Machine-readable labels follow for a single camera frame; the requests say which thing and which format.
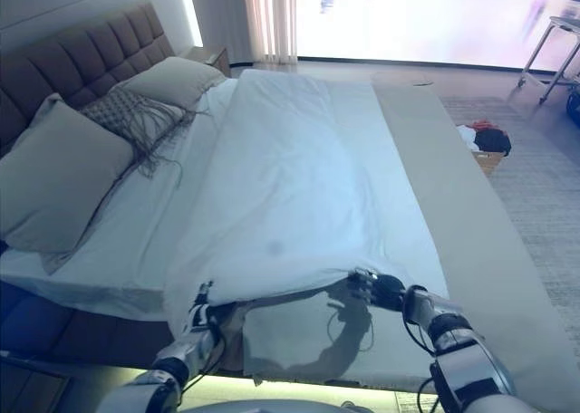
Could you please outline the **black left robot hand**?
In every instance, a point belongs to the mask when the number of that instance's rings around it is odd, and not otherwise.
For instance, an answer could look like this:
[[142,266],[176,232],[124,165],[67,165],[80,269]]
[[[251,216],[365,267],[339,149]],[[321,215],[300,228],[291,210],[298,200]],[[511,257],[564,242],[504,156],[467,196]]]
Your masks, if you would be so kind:
[[208,302],[208,295],[213,281],[200,285],[195,300],[188,310],[187,331],[207,330],[211,325],[212,311]]

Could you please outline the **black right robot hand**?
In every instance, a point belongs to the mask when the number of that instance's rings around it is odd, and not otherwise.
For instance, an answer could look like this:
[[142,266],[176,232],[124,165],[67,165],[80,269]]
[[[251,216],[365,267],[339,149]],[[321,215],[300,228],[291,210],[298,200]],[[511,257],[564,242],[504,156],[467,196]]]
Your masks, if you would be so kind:
[[406,292],[402,282],[388,274],[355,271],[348,275],[347,285],[354,297],[366,304],[392,312],[401,312]]

